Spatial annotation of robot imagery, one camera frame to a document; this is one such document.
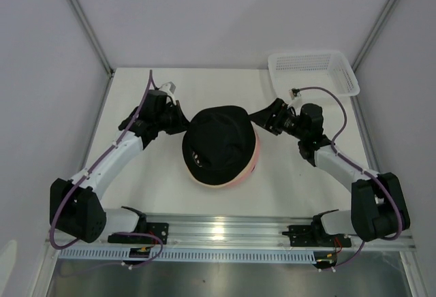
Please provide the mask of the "black hat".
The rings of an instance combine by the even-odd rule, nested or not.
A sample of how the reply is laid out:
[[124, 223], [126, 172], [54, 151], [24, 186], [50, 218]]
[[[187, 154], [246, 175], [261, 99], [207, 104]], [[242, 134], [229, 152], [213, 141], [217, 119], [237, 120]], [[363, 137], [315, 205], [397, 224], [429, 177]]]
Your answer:
[[189, 173], [202, 185], [222, 188], [249, 163], [255, 130], [240, 106], [219, 106], [197, 113], [183, 136], [183, 159]]

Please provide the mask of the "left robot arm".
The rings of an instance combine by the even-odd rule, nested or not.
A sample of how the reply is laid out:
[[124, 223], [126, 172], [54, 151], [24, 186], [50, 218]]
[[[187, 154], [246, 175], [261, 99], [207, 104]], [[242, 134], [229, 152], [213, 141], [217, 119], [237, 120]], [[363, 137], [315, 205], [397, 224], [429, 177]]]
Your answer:
[[174, 97], [175, 86], [165, 83], [146, 90], [140, 104], [118, 126], [115, 139], [88, 168], [68, 180], [56, 179], [50, 187], [51, 240], [55, 230], [92, 243], [101, 236], [111, 241], [125, 236], [133, 243], [146, 238], [146, 215], [123, 206], [105, 209], [101, 200], [121, 170], [160, 132], [179, 134], [189, 124]]

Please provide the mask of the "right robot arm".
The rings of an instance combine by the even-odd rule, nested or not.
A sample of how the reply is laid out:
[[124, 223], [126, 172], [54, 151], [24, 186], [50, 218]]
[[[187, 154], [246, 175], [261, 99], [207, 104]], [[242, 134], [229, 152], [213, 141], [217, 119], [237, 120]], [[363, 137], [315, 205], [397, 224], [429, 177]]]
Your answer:
[[276, 99], [249, 118], [276, 136], [287, 133], [295, 137], [301, 157], [351, 193], [348, 210], [331, 210], [313, 217], [313, 242], [326, 245], [340, 234], [357, 236], [364, 242], [394, 240], [409, 229], [410, 218], [399, 178], [391, 172], [366, 170], [341, 152], [324, 133], [322, 107], [305, 104], [296, 111], [282, 99]]

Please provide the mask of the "white plastic basket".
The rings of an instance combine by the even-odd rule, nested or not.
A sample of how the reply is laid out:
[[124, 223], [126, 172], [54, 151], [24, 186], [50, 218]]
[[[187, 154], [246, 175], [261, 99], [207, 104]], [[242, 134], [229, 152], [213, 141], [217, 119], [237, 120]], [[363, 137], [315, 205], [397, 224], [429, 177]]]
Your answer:
[[349, 61], [336, 50], [277, 52], [268, 56], [271, 85], [278, 98], [291, 100], [291, 90], [322, 87], [337, 97], [353, 97], [360, 87]]

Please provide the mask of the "aluminium mounting rail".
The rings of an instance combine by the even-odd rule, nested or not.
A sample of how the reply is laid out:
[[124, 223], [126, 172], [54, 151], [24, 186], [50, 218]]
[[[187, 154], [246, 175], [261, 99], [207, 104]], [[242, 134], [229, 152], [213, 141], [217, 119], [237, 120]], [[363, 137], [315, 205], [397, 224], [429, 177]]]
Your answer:
[[[310, 217], [238, 217], [212, 215], [148, 214], [150, 222], [169, 224], [165, 248], [189, 249], [291, 249], [290, 240], [282, 235], [289, 225], [309, 225]], [[124, 247], [98, 238], [93, 243], [77, 242], [73, 247]], [[411, 231], [396, 240], [373, 240], [363, 251], [416, 251]]]

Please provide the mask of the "right aluminium corner post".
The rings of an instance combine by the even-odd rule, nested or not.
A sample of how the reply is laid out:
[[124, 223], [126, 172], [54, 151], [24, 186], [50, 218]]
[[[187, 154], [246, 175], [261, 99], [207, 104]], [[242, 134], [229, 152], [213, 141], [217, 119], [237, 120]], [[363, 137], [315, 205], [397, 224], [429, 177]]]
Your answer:
[[365, 37], [353, 63], [352, 69], [354, 72], [358, 71], [358, 68], [363, 64], [364, 60], [368, 57], [371, 49], [374, 47], [379, 36], [381, 35], [384, 27], [387, 25], [390, 17], [394, 13], [396, 7], [401, 0], [386, 0], [383, 4], [379, 14], [377, 15], [370, 31]]

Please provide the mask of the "aluminium corner post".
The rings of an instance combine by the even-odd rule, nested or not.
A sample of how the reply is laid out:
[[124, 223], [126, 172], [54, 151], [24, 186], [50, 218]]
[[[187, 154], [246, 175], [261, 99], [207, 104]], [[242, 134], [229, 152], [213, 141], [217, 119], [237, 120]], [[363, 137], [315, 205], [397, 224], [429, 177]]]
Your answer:
[[368, 57], [371, 49], [374, 47], [379, 36], [381, 35], [384, 27], [387, 25], [390, 17], [394, 13], [396, 7], [401, 0], [386, 0], [383, 4], [379, 14], [377, 15], [370, 31], [365, 37], [353, 63], [352, 69], [354, 72], [358, 71], [358, 68], [363, 64], [364, 60]]
[[92, 27], [91, 23], [89, 22], [89, 19], [80, 3], [79, 0], [66, 0], [68, 5], [70, 6], [73, 15], [75, 16], [76, 20], [78, 21], [78, 24], [80, 28], [82, 29], [82, 32], [84, 33], [85, 37], [87, 38], [89, 45], [93, 52], [95, 53], [99, 63], [103, 67], [106, 74], [111, 77], [114, 73], [114, 70], [112, 66], [110, 65], [110, 62], [106, 56], [106, 53], [104, 52], [104, 49], [102, 48], [102, 45], [100, 44], [97, 34]]

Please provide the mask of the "left aluminium corner post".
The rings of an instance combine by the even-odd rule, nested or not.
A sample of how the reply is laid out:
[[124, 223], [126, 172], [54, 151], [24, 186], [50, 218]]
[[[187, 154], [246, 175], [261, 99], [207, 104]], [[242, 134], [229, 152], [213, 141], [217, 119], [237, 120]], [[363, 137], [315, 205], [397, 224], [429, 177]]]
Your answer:
[[91, 23], [89, 22], [89, 19], [80, 3], [79, 0], [66, 0], [68, 5], [70, 6], [73, 15], [75, 16], [76, 20], [78, 21], [78, 24], [80, 28], [82, 29], [82, 32], [84, 33], [85, 37], [87, 38], [89, 45], [93, 52], [95, 53], [99, 63], [103, 67], [106, 74], [111, 77], [114, 73], [114, 70], [112, 66], [110, 65], [110, 62], [106, 56], [106, 53], [104, 52], [104, 49], [102, 48], [102, 45], [100, 44], [97, 34], [92, 27]]

